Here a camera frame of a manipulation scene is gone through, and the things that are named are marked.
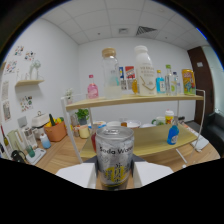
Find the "aluminum can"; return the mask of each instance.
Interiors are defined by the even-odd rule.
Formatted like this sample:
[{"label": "aluminum can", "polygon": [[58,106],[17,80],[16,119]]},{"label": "aluminum can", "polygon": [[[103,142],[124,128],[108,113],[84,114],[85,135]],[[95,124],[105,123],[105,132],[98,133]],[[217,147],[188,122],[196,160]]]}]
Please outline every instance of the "aluminum can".
[{"label": "aluminum can", "polygon": [[126,189],[134,148],[134,131],[103,127],[96,131],[96,153],[103,190]]}]

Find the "wooden desk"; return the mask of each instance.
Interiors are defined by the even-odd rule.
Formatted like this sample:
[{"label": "wooden desk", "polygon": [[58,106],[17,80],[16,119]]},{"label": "wooden desk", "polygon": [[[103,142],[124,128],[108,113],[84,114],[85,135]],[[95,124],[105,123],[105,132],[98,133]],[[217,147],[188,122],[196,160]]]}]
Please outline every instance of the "wooden desk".
[{"label": "wooden desk", "polygon": [[[77,148],[80,151],[85,144],[86,140],[79,137],[74,137],[77,144]],[[188,161],[187,166],[192,164],[199,164],[207,161],[212,161],[220,159],[219,154],[214,149],[214,147],[209,143],[202,152],[193,151],[193,147],[190,144],[178,148],[181,154]],[[159,165],[164,165],[170,167],[174,172],[181,170],[182,166],[185,164],[183,159],[177,153],[176,149],[170,149],[164,152],[152,154],[150,156],[144,157],[149,163],[155,163]],[[47,149],[45,156],[36,164],[37,167],[46,170],[52,174],[56,174],[59,169],[74,166],[80,164],[78,158],[76,157],[75,150],[73,149],[72,143],[68,136],[65,136],[58,143],[52,143],[51,148]],[[129,176],[129,182],[127,189],[133,188],[133,178]],[[99,179],[96,183],[96,189],[101,189]]]}]

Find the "wall shelf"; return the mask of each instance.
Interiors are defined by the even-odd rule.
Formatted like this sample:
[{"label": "wall shelf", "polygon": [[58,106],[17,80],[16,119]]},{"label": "wall shelf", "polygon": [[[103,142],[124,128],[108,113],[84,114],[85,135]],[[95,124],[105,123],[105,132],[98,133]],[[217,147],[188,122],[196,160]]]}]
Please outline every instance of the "wall shelf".
[{"label": "wall shelf", "polygon": [[28,86],[28,85],[38,85],[44,80],[21,80],[16,83],[15,86]]},{"label": "wall shelf", "polygon": [[99,97],[98,99],[86,99],[78,101],[76,103],[67,105],[66,110],[69,111],[81,108],[132,104],[132,103],[176,101],[176,100],[203,100],[203,99],[204,99],[203,96],[198,95],[177,95],[177,96],[156,95],[148,97],[148,96],[137,96],[135,94],[127,94],[122,95],[121,99],[107,100],[105,99],[105,97]]},{"label": "wall shelf", "polygon": [[[197,136],[192,134],[182,125],[178,125],[179,135],[175,145],[169,145],[166,140],[171,125],[160,125],[148,128],[136,128],[134,130],[134,151],[136,156],[146,157],[148,155],[163,152],[166,150],[179,148],[190,142],[197,140]],[[80,156],[83,160],[90,159],[95,156],[96,153],[93,150],[91,138],[88,138],[82,150]]]}]

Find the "ceiling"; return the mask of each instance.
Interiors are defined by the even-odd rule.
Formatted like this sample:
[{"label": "ceiling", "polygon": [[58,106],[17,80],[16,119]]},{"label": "ceiling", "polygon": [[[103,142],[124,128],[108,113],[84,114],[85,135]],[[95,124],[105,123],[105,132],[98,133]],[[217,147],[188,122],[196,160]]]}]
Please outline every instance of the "ceiling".
[{"label": "ceiling", "polygon": [[[185,18],[151,0],[72,0],[40,18],[58,26],[77,44],[114,37],[141,37],[185,50],[209,45]],[[139,29],[140,26],[153,31]],[[127,33],[119,33],[119,29],[127,29]],[[138,30],[146,32],[136,35]]]}]

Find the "black chair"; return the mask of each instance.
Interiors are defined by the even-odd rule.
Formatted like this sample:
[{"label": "black chair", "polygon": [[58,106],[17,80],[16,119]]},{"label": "black chair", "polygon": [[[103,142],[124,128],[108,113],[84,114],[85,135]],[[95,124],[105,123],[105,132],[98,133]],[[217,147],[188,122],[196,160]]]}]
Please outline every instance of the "black chair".
[{"label": "black chair", "polygon": [[208,139],[222,157],[224,153],[224,117],[215,112],[205,115],[201,135]]}]

